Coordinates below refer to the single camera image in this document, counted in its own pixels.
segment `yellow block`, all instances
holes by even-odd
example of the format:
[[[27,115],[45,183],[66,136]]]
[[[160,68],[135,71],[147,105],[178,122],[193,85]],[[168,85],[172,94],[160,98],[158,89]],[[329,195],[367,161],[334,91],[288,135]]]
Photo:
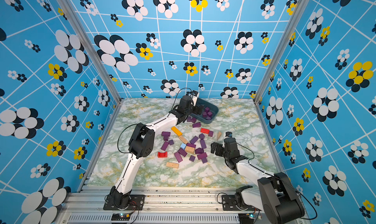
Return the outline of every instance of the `yellow block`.
[[[166,166],[170,167],[170,168],[179,168],[179,164],[178,163],[167,162]]]
[[[176,135],[179,137],[180,135],[183,135],[182,132],[179,131],[179,129],[177,129],[175,126],[171,128],[172,131],[174,131],[174,133],[176,133]]]

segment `marble surface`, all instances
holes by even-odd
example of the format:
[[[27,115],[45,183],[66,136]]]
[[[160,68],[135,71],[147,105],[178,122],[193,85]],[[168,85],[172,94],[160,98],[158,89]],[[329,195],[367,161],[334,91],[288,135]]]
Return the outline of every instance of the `marble surface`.
[[[150,123],[161,118],[171,109],[174,99],[162,98],[128,98],[124,100],[120,113],[106,141],[100,158],[90,177],[88,185],[113,186],[119,178],[127,161],[127,154],[121,154],[117,149],[117,139],[121,131],[135,123]],[[178,169],[166,167],[166,162],[177,163],[174,153],[180,148],[181,141],[172,132],[169,139],[175,144],[167,148],[167,158],[158,158],[157,152],[163,144],[161,135],[155,136],[154,148],[145,158],[136,175],[133,186],[178,186],[178,187],[207,187],[207,188],[238,188],[251,182],[245,177],[230,170],[224,163],[224,158],[210,153],[210,144],[217,141],[218,132],[222,132],[220,141],[227,131],[233,132],[237,143],[250,148],[255,153],[252,160],[259,166],[276,172],[275,163],[270,153],[262,130],[260,119],[257,116],[252,99],[205,99],[218,106],[219,113],[211,124],[201,123],[203,128],[214,131],[214,136],[205,135],[208,162],[200,160],[189,161],[190,154],[183,157]],[[183,136],[190,141],[200,134],[201,128],[192,128],[191,122],[180,123],[176,126]],[[129,138],[134,126],[127,129],[121,136],[120,150],[127,151]],[[197,141],[196,148],[201,147]],[[240,154],[252,158],[252,153],[239,146]]]

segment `black cable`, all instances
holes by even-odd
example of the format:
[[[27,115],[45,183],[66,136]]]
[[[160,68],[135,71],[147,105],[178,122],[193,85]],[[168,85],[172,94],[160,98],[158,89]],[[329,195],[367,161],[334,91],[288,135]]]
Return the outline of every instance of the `black cable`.
[[[251,165],[251,164],[249,163],[249,160],[248,160],[248,164],[249,164],[250,166],[256,168],[257,170],[260,170],[259,168],[257,168],[257,167],[255,167],[255,166]],[[306,201],[312,206],[313,210],[314,210],[315,213],[316,213],[316,216],[315,216],[314,218],[301,218],[301,219],[304,219],[304,220],[313,220],[313,219],[317,218],[317,211],[316,211],[315,207],[313,207],[312,203],[309,202],[309,200],[308,200],[308,199],[307,199],[302,193],[300,193],[300,191],[298,191],[297,189],[295,189],[294,187],[292,187],[290,184],[288,184],[287,182],[283,181],[282,179],[280,179],[280,178],[278,178],[278,177],[276,177],[276,176],[274,176],[274,175],[268,174],[268,173],[266,173],[266,172],[263,171],[263,170],[260,170],[260,171],[263,172],[263,173],[265,173],[265,174],[267,174],[267,175],[269,175],[269,176],[274,177],[275,179],[280,180],[281,182],[285,183],[286,185],[288,185],[289,187],[291,187],[292,189],[294,189],[295,191],[297,191],[297,192],[298,192],[301,196],[303,196],[303,197],[306,199]]]

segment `blue wall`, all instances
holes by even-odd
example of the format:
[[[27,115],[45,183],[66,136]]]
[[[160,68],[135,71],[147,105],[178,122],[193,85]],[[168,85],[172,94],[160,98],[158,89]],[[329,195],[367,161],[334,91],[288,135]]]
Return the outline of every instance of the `blue wall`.
[[[310,0],[259,105],[313,224],[376,223],[374,2]]]
[[[250,98],[295,0],[197,1],[71,0],[121,97],[174,97],[188,87],[203,98]],[[106,41],[117,36],[124,42],[115,49]]]
[[[0,11],[0,223],[50,223],[116,103],[102,105],[107,87],[56,0],[0,0]]]

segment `plastic tray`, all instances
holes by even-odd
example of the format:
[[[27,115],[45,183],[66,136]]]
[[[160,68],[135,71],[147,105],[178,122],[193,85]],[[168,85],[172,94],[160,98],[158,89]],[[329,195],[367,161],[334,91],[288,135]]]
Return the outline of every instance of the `plastic tray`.
[[[197,99],[197,102],[196,102],[196,105],[199,104],[199,105],[204,105],[204,110],[202,110],[202,112],[205,111],[205,108],[206,107],[209,107],[210,108],[210,111],[213,113],[213,116],[211,119],[205,119],[202,117],[202,114],[201,115],[196,115],[196,114],[193,114],[191,113],[190,116],[198,119],[199,121],[201,121],[202,123],[205,123],[205,124],[210,124],[212,123],[212,121],[214,120],[215,116],[218,114],[219,112],[219,109],[216,105],[214,104],[211,104],[210,102],[208,101],[205,101],[204,99],[202,98],[198,98]]]

